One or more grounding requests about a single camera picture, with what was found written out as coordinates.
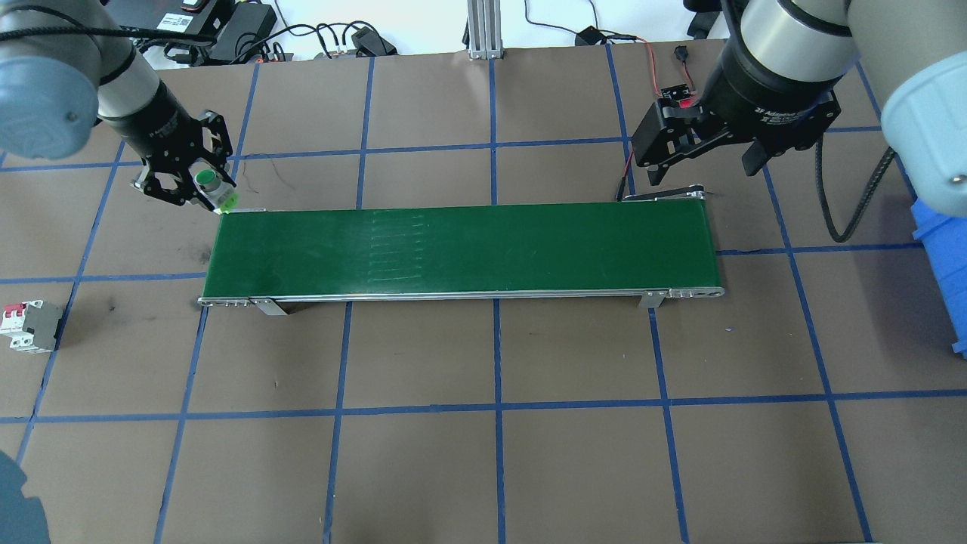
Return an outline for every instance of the blue tape grid line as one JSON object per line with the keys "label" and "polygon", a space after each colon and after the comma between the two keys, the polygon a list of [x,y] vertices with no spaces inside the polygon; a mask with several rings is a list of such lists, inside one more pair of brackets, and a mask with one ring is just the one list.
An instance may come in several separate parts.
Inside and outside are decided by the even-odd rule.
{"label": "blue tape grid line", "polygon": [[[360,141],[359,181],[356,189],[356,209],[363,208],[363,192],[366,182],[366,147],[369,139],[369,113],[372,107],[372,82],[376,71],[375,58],[369,58],[366,75],[366,102],[363,108],[363,135]],[[333,441],[329,450],[329,477],[326,482],[326,501],[323,512],[322,542],[333,541],[333,515],[336,511],[336,478],[339,461],[339,438],[342,435],[343,404],[346,394],[346,371],[349,364],[349,339],[353,320],[353,303],[347,302],[342,322],[342,350],[339,355],[339,380],[336,391],[336,409],[333,413]]]}
{"label": "blue tape grid line", "polygon": [[232,179],[239,173],[239,163],[242,161],[242,150],[245,147],[245,136],[249,133],[249,120],[251,119],[251,105],[255,102],[255,87],[258,85],[258,69],[260,63],[255,63],[255,68],[251,72],[251,84],[249,85],[249,97],[246,99],[245,114],[242,116],[242,130],[239,131],[239,144],[235,148],[235,157],[232,158]]}
{"label": "blue tape grid line", "polygon": [[803,316],[806,318],[806,329],[809,333],[809,340],[812,343],[812,351],[816,358],[816,368],[823,383],[823,392],[826,397],[827,405],[830,409],[830,418],[836,434],[836,441],[839,444],[839,453],[843,460],[843,467],[846,470],[846,479],[849,482],[850,492],[853,495],[853,504],[856,507],[857,517],[860,522],[860,529],[866,542],[872,542],[873,537],[869,529],[869,520],[863,506],[863,498],[860,495],[860,486],[856,481],[856,474],[853,471],[853,461],[850,458],[849,447],[846,444],[846,436],[843,433],[842,425],[839,421],[839,411],[836,409],[836,401],[833,396],[833,387],[830,384],[829,374],[826,372],[826,362],[823,359],[823,352],[819,346],[819,337],[816,335],[816,327],[812,320],[812,312],[809,309],[809,302],[806,299],[806,289],[803,286],[803,278],[799,273],[799,265],[796,262],[796,254],[793,252],[792,244],[789,242],[789,232],[786,230],[785,221],[782,219],[782,209],[779,206],[776,187],[773,185],[773,177],[769,172],[769,167],[762,169],[766,178],[766,186],[769,189],[769,197],[773,202],[776,211],[776,219],[779,223],[779,231],[782,234],[782,243],[785,246],[786,254],[789,258],[789,268],[792,271],[793,281],[796,284],[796,291],[799,294],[800,305],[803,307]]}
{"label": "blue tape grid line", "polygon": [[363,209],[363,184],[366,181],[366,153],[369,140],[369,109],[372,105],[372,77],[376,67],[375,57],[369,57],[369,70],[366,77],[366,103],[363,110],[363,136],[360,139],[359,180],[356,185],[356,209]]}
{"label": "blue tape grid line", "polygon": [[497,73],[494,59],[487,60],[487,86],[490,100],[490,205],[498,203],[497,193]]}
{"label": "blue tape grid line", "polygon": [[[925,389],[914,391],[858,391],[854,393],[812,393],[801,395],[753,395],[736,397],[682,397],[662,399],[615,399],[601,401],[537,401],[501,403],[502,411],[594,409],[594,408],[660,408],[668,403],[673,407],[702,407],[727,405],[772,405],[826,402],[829,398],[841,402],[882,401],[902,399],[953,399],[967,397],[967,389]],[[306,408],[248,411],[197,411],[185,414],[188,421],[222,419],[284,419],[291,417],[332,417],[341,415],[395,415],[404,413],[452,413],[495,411],[496,403],[467,405],[419,405],[365,408]],[[178,421],[180,413],[118,413],[80,415],[40,415],[37,423],[111,423],[119,421]],[[28,416],[0,417],[0,425],[23,424]]]}
{"label": "blue tape grid line", "polygon": [[158,512],[158,522],[155,524],[155,544],[161,544],[164,533],[164,521],[168,515],[168,505],[171,503],[171,489],[175,481],[175,470],[181,454],[182,437],[185,435],[185,422],[188,420],[188,408],[191,403],[191,391],[194,388],[194,376],[198,371],[198,356],[201,354],[201,341],[205,335],[205,323],[208,321],[208,308],[201,309],[198,317],[198,330],[194,335],[194,348],[191,351],[191,363],[188,378],[185,382],[185,395],[182,397],[181,412],[178,414],[178,429],[175,431],[174,444],[171,446],[171,461],[168,463],[168,474],[164,478],[164,492],[161,494],[161,508]]}
{"label": "blue tape grid line", "polygon": [[[245,137],[249,131],[249,120],[251,118],[251,106],[255,99],[255,87],[258,84],[258,71],[261,65],[255,64],[251,73],[251,84],[249,85],[249,97],[246,100],[245,114],[242,117],[242,129],[239,132],[238,152],[241,153],[245,146]],[[239,159],[232,162],[231,175],[234,178],[238,174]],[[161,536],[164,533],[164,522],[167,519],[168,504],[171,500],[171,491],[174,486],[175,472],[178,469],[178,459],[181,455],[182,436],[185,434],[185,423],[189,404],[191,401],[191,391],[194,387],[194,376],[198,370],[198,356],[201,353],[201,344],[205,336],[205,323],[208,320],[208,308],[203,308],[198,319],[198,331],[195,334],[194,348],[191,352],[191,363],[189,364],[188,377],[185,381],[185,395],[182,399],[182,408],[178,417],[178,428],[175,431],[174,444],[171,447],[171,461],[168,464],[168,474],[164,480],[164,492],[161,495],[161,508],[158,513],[158,523],[155,525],[155,544],[161,544]]]}
{"label": "blue tape grid line", "polygon": [[71,314],[71,308],[73,307],[73,302],[77,297],[77,289],[80,287],[80,280],[84,275],[84,268],[87,266],[87,259],[91,255],[91,250],[94,248],[94,238],[98,234],[98,227],[101,225],[101,217],[104,215],[104,209],[107,206],[107,198],[111,193],[111,186],[114,184],[114,176],[117,175],[118,163],[121,162],[121,155],[124,153],[124,142],[118,144],[117,153],[114,155],[114,163],[111,167],[110,173],[107,175],[107,181],[104,183],[104,190],[101,193],[101,201],[98,203],[98,212],[94,216],[94,223],[91,224],[91,232],[87,236],[87,244],[84,246],[84,253],[81,255],[80,263],[77,266],[77,273],[73,278],[73,285],[71,286],[71,295],[68,297],[67,306],[64,308],[64,315],[57,325],[57,344],[54,347],[54,351],[47,357],[47,364],[44,366],[44,377],[41,379],[41,387],[37,392],[37,397],[34,400],[34,407],[30,413],[30,419],[27,421],[26,429],[23,433],[23,439],[20,441],[20,447],[16,452],[16,463],[19,466],[23,466],[23,458],[27,454],[27,446],[30,443],[30,437],[34,434],[34,427],[37,425],[37,417],[40,415],[41,404],[44,402],[44,394],[46,393],[47,386],[50,384],[50,375],[54,370],[54,363],[57,361],[57,352],[60,347],[60,339],[64,337],[64,329],[67,326],[68,317]]}
{"label": "blue tape grid line", "polygon": [[664,360],[661,357],[661,338],[659,322],[655,309],[648,310],[648,321],[652,329],[652,348],[655,351],[655,369],[659,378],[661,396],[661,415],[664,418],[665,439],[668,442],[668,463],[671,466],[671,486],[675,494],[675,509],[678,511],[678,530],[682,542],[689,544],[689,522],[685,513],[685,494],[682,492],[682,477],[678,467],[678,448],[675,447],[675,429],[671,418],[671,402],[668,398],[668,384],[664,375]]}
{"label": "blue tape grid line", "polygon": [[[489,59],[488,86],[490,99],[490,205],[498,203],[497,192],[497,72],[494,59]],[[504,493],[504,378],[501,364],[500,300],[493,299],[493,402],[494,402],[494,466],[497,479],[497,543],[507,543],[507,502]]]}
{"label": "blue tape grid line", "polygon": [[504,493],[504,377],[501,348],[500,300],[493,300],[493,400],[494,400],[494,444],[497,467],[497,543],[507,543],[507,501]]}
{"label": "blue tape grid line", "polygon": [[343,408],[346,395],[346,370],[349,361],[349,338],[353,320],[353,303],[346,303],[346,310],[342,320],[342,351],[339,355],[339,380],[336,390],[336,409],[331,410],[333,418],[333,442],[329,450],[329,477],[326,482],[326,506],[323,514],[322,542],[330,544],[333,541],[333,513],[336,509],[336,477],[339,461],[339,438],[342,434],[342,416],[346,413]]}
{"label": "blue tape grid line", "polygon": [[[611,86],[614,87],[614,102],[618,106],[618,124],[621,126],[621,142],[625,149],[625,161],[631,153],[631,140],[628,136],[628,126],[625,123],[625,105],[621,101],[621,85],[618,83],[618,71],[614,67],[614,54],[611,51],[611,44],[604,44],[604,52],[607,53],[607,67],[611,72]],[[628,169],[628,194],[634,195],[637,190],[634,187],[633,168]]]}

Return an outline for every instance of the green conveyor belt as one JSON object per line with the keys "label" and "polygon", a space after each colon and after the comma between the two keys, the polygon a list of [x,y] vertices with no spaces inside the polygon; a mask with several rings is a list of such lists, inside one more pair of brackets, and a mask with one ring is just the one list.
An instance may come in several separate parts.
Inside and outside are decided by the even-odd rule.
{"label": "green conveyor belt", "polygon": [[705,201],[231,213],[203,303],[720,287]]}

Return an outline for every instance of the blue tape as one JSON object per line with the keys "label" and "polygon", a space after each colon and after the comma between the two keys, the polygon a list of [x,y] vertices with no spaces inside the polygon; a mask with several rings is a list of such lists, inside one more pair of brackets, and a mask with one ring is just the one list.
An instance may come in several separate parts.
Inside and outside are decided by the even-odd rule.
{"label": "blue tape", "polygon": [[336,390],[336,411],[333,417],[333,445],[329,451],[329,479],[326,483],[326,510],[323,517],[322,542],[330,544],[333,536],[333,511],[336,507],[336,475],[339,461],[339,436],[342,434],[342,405],[346,396],[346,370],[349,361],[349,337],[353,320],[353,303],[346,303],[342,319],[342,352],[339,354],[339,381]]}
{"label": "blue tape", "polygon": [[81,282],[161,282],[167,280],[199,280],[204,272],[185,272],[182,274],[118,274],[104,276],[82,276]]}
{"label": "blue tape", "polygon": [[817,246],[811,248],[792,248],[794,254],[809,253],[836,253],[836,252],[870,252],[870,251],[895,251],[895,250],[921,250],[923,244],[920,242],[907,242],[902,244],[857,244],[852,246]]}
{"label": "blue tape", "polygon": [[819,347],[819,337],[816,335],[816,327],[812,320],[812,312],[809,310],[809,302],[806,299],[806,289],[803,287],[803,278],[799,273],[799,265],[796,263],[796,254],[793,252],[792,244],[789,242],[789,233],[786,230],[785,221],[782,218],[782,209],[779,206],[776,187],[773,184],[773,176],[769,172],[769,167],[764,166],[762,172],[766,178],[766,187],[769,188],[769,197],[773,202],[776,212],[776,219],[779,223],[779,231],[782,233],[782,243],[786,248],[789,257],[789,268],[792,270],[793,281],[796,284],[796,292],[799,295],[800,305],[803,308],[803,316],[806,318],[806,330],[809,333],[809,341],[812,344],[812,351],[816,358],[816,368],[819,371],[819,378],[823,383],[823,391],[830,409],[830,418],[833,422],[833,429],[836,434],[836,442],[839,445],[839,454],[842,457],[843,468],[846,470],[846,479],[849,482],[850,492],[853,495],[853,504],[856,507],[857,517],[860,521],[860,528],[866,542],[872,542],[872,533],[869,529],[869,521],[866,518],[866,511],[863,506],[863,498],[860,495],[860,486],[856,481],[856,474],[853,471],[853,461],[850,458],[849,447],[846,444],[846,436],[843,433],[842,425],[839,421],[839,411],[836,409],[836,402],[833,396],[833,388],[830,384],[829,374],[826,372],[826,362],[823,359],[822,349]]}
{"label": "blue tape", "polygon": [[715,405],[771,405],[781,403],[814,403],[826,400],[826,395],[758,395],[748,397],[692,397],[670,399],[673,407],[704,407]]}
{"label": "blue tape", "polygon": [[32,172],[46,170],[75,170],[87,168],[110,168],[116,163],[82,163],[78,165],[34,165],[34,166],[10,166],[0,168],[3,172]]}
{"label": "blue tape", "polygon": [[37,423],[114,423],[118,421],[177,421],[177,413],[110,413],[90,415],[39,415]]}
{"label": "blue tape", "polygon": [[155,544],[161,544],[161,535],[164,533],[164,522],[168,515],[168,505],[171,502],[171,488],[175,481],[175,472],[178,468],[178,459],[181,456],[181,443],[185,435],[186,414],[191,403],[191,391],[194,388],[194,376],[198,372],[198,356],[201,354],[201,343],[205,336],[205,323],[208,321],[208,308],[201,309],[198,316],[198,330],[194,335],[194,348],[191,350],[191,363],[189,364],[188,377],[185,379],[185,395],[182,397],[181,412],[178,414],[178,429],[175,431],[174,445],[171,447],[171,462],[168,464],[168,474],[164,478],[164,492],[161,494],[161,509],[158,512],[158,523],[155,525]]}
{"label": "blue tape", "polygon": [[665,381],[664,361],[661,357],[661,338],[659,336],[658,316],[655,309],[648,310],[648,321],[652,328],[652,349],[655,351],[655,369],[659,377],[661,395],[661,416],[664,419],[665,440],[668,442],[668,463],[671,466],[671,485],[675,493],[675,507],[678,510],[678,531],[682,542],[689,544],[689,522],[685,513],[685,495],[682,492],[682,476],[678,466],[678,447],[675,445],[675,429],[671,420],[671,403],[668,398],[668,384]]}
{"label": "blue tape", "polygon": [[611,137],[579,137],[571,139],[535,139],[531,141],[498,141],[494,145],[500,147],[537,147],[542,145],[577,145],[581,143],[615,143],[622,141],[620,136]]}
{"label": "blue tape", "polygon": [[716,255],[719,257],[735,257],[742,255],[775,255],[785,253],[782,248],[763,248],[761,250],[718,250]]}
{"label": "blue tape", "polygon": [[826,129],[828,133],[878,133],[880,127],[830,127]]}
{"label": "blue tape", "polygon": [[118,163],[121,162],[121,154],[124,153],[124,142],[122,141],[118,144],[117,153],[114,155],[114,163],[111,167],[110,173],[107,175],[107,182],[104,183],[104,190],[101,193],[101,201],[98,204],[98,212],[94,216],[94,223],[91,224],[91,232],[87,235],[87,243],[84,245],[84,253],[80,257],[80,263],[77,266],[77,274],[73,279],[73,285],[71,286],[71,295],[67,299],[67,305],[64,307],[64,315],[61,317],[60,323],[57,325],[57,343],[54,346],[54,351],[47,357],[47,364],[44,366],[44,377],[41,379],[41,387],[37,392],[37,398],[34,399],[34,407],[30,413],[30,419],[27,422],[27,427],[23,432],[23,439],[20,441],[20,447],[16,452],[16,463],[19,466],[23,465],[23,458],[27,454],[27,445],[30,443],[30,437],[34,434],[34,427],[37,425],[37,417],[40,415],[41,404],[44,402],[44,395],[46,395],[47,386],[50,384],[50,376],[54,370],[54,363],[57,362],[57,351],[60,347],[61,339],[64,338],[64,329],[67,326],[68,317],[71,315],[71,308],[73,308],[74,299],[77,297],[77,288],[80,286],[80,277],[84,274],[84,267],[87,265],[87,259],[91,255],[91,248],[94,247],[94,238],[98,234],[98,226],[101,224],[101,217],[104,214],[104,208],[107,206],[107,197],[110,195],[111,186],[114,184],[114,176],[118,171]]}
{"label": "blue tape", "polygon": [[15,284],[66,284],[74,281],[74,276],[58,276],[51,278],[4,278],[0,279],[0,285]]}
{"label": "blue tape", "polygon": [[493,299],[493,399],[494,444],[497,467],[497,542],[507,543],[507,501],[504,493],[504,376],[502,370],[503,349],[501,348],[500,300]]}
{"label": "blue tape", "polygon": [[298,159],[300,157],[330,157],[334,155],[359,155],[359,149],[337,149],[334,151],[300,151],[296,153],[252,153],[242,155],[239,159],[243,161],[261,161],[273,159]]}
{"label": "blue tape", "polygon": [[494,59],[489,59],[487,62],[490,97],[490,205],[496,206],[499,201],[497,194],[497,74]]}
{"label": "blue tape", "polygon": [[251,84],[249,85],[249,98],[245,104],[245,114],[242,116],[242,130],[239,132],[239,144],[235,146],[235,158],[232,160],[232,178],[239,173],[239,162],[242,149],[245,145],[245,136],[249,133],[249,120],[251,119],[251,105],[255,102],[255,86],[258,84],[258,69],[262,65],[255,63],[255,68],[251,72]]}
{"label": "blue tape", "polygon": [[451,145],[418,145],[415,147],[378,147],[367,149],[366,153],[386,154],[386,153],[420,153],[421,151],[462,151],[464,149],[489,149],[489,143],[455,143]]}
{"label": "blue tape", "polygon": [[876,391],[868,393],[834,393],[838,401],[875,401],[883,399],[937,399],[967,397],[967,389],[925,389],[923,391]]}
{"label": "blue tape", "polygon": [[866,71],[863,69],[861,63],[856,63],[856,71],[860,74],[860,80],[863,82],[863,88],[866,89],[866,96],[869,98],[869,104],[873,106],[873,111],[876,112],[876,118],[879,119],[882,111],[880,111],[880,105],[876,102],[876,95],[873,94],[873,87],[869,85],[869,79],[866,77]]}
{"label": "blue tape", "polygon": [[[618,71],[614,67],[614,54],[611,52],[611,44],[604,44],[604,51],[607,53],[607,67],[611,72],[611,86],[614,87],[614,102],[618,106],[618,124],[621,126],[621,141],[625,148],[625,161],[630,156],[630,139],[628,138],[628,125],[625,123],[625,105],[621,101],[621,86],[618,84]],[[628,169],[628,191],[630,195],[637,193],[634,187],[634,171]]]}
{"label": "blue tape", "polygon": [[372,75],[376,68],[376,58],[369,57],[369,72],[366,78],[366,102],[363,110],[363,137],[360,141],[360,171],[356,185],[356,209],[363,209],[363,190],[366,182],[366,145],[369,139],[369,109],[372,105]]}

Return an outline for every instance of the black cable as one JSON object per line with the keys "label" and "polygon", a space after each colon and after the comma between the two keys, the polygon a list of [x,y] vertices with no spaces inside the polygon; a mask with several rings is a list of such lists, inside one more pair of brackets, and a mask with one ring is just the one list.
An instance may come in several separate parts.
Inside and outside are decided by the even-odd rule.
{"label": "black cable", "polygon": [[336,35],[336,29],[333,28],[333,25],[327,24],[325,22],[320,22],[319,24],[315,25],[315,29],[316,30],[320,30],[320,29],[323,29],[323,28],[328,28],[329,31],[333,33],[333,44],[336,45],[336,46],[338,46],[339,45],[339,38]]}
{"label": "black cable", "polygon": [[238,56],[236,56],[235,59],[233,59],[232,62],[230,62],[228,64],[236,64],[236,63],[241,62],[247,56],[249,56],[249,53],[251,53],[252,51],[258,50],[259,48],[261,48],[262,46],[264,46],[266,43],[268,43],[270,40],[274,40],[275,38],[278,38],[282,34],[285,34],[286,32],[289,32],[290,30],[292,30],[294,28],[307,28],[307,29],[309,29],[310,32],[306,32],[306,34],[297,34],[296,36],[308,36],[310,34],[315,34],[319,38],[319,43],[322,44],[323,50],[326,52],[326,55],[329,56],[329,50],[326,49],[325,42],[322,40],[322,33],[320,33],[319,30],[316,27],[312,26],[312,25],[299,23],[299,24],[293,24],[293,25],[287,26],[287,27],[285,27],[285,28],[283,28],[283,29],[281,29],[281,30],[279,30],[277,32],[274,32],[274,33],[270,34],[269,36],[267,36],[267,37],[265,37],[265,38],[263,38],[261,40],[258,40],[258,41],[248,41],[248,42],[242,43],[242,45],[249,45],[250,44],[249,48],[246,49],[245,51],[243,51],[242,53],[240,53]]}
{"label": "black cable", "polygon": [[883,158],[880,159],[880,163],[876,165],[876,169],[869,175],[869,181],[866,182],[866,187],[863,189],[863,196],[860,197],[860,203],[857,204],[856,210],[853,212],[853,217],[849,220],[849,224],[846,225],[846,230],[840,234],[833,224],[830,203],[826,200],[826,188],[823,183],[823,137],[820,136],[816,140],[816,192],[819,194],[819,207],[823,210],[823,220],[826,222],[826,230],[830,232],[830,236],[837,244],[842,244],[853,237],[853,232],[856,231],[856,227],[860,224],[860,219],[869,206],[869,201],[873,198],[873,193],[879,187],[880,181],[883,180],[883,176],[887,173],[887,168],[890,167],[890,163],[893,162],[895,156],[896,152],[892,147],[888,147],[886,152],[883,153]]}
{"label": "black cable", "polygon": [[279,42],[272,44],[272,54],[276,56],[276,61],[278,62],[285,62],[288,60],[285,58],[285,49],[282,48],[282,44]]}
{"label": "black cable", "polygon": [[343,45],[346,45],[346,32],[349,32],[349,29],[350,28],[354,28],[354,29],[359,30],[358,25],[360,25],[360,24],[362,24],[363,26],[368,26],[373,32],[376,33],[376,37],[377,38],[379,38],[380,40],[383,39],[383,37],[379,35],[379,31],[376,30],[376,27],[373,26],[373,25],[371,25],[371,24],[369,24],[369,23],[367,23],[364,20],[354,20],[352,22],[338,22],[336,24],[344,24],[344,25],[346,25],[346,27],[342,29],[342,44]]}
{"label": "black cable", "polygon": [[563,30],[565,32],[570,32],[570,33],[574,34],[575,36],[577,36],[577,33],[574,32],[573,30],[571,30],[570,28],[565,28],[563,26],[558,26],[556,24],[550,24],[550,23],[546,23],[546,22],[536,22],[536,21],[531,20],[531,16],[529,14],[529,11],[530,11],[530,6],[527,4],[527,0],[524,0],[524,20],[526,20],[527,22],[529,22],[529,23],[531,23],[531,24],[533,24],[535,26],[546,26],[547,28],[556,28],[558,30]]}
{"label": "black cable", "polygon": [[[276,6],[276,13],[278,14],[278,18],[282,19],[282,26],[288,28],[289,21],[285,20],[285,14],[282,12],[282,8],[278,6],[278,2],[276,0],[272,0],[272,3]],[[292,36],[299,36],[298,34],[295,34],[292,31],[289,31],[289,34],[291,34]]]}
{"label": "black cable", "polygon": [[149,39],[168,39],[168,40],[188,40],[191,42],[204,42],[214,44],[215,38],[203,36],[201,34],[182,34],[181,32],[171,32],[168,30],[146,30],[139,28],[89,28],[86,26],[38,26],[34,28],[20,28],[0,32],[0,42],[8,40],[19,40],[20,38],[32,38],[35,36],[107,36],[109,38],[149,38]]}
{"label": "black cable", "polygon": [[640,38],[638,38],[633,34],[622,34],[620,32],[615,32],[613,30],[606,30],[603,28],[599,28],[598,31],[601,32],[602,34],[604,34],[605,32],[608,33],[608,36],[607,36],[608,40],[627,40],[629,42],[637,42],[638,40],[640,40]]}
{"label": "black cable", "polygon": [[595,15],[595,28],[598,28],[598,6],[595,6],[595,0],[588,0],[588,4],[591,4],[591,13]]}

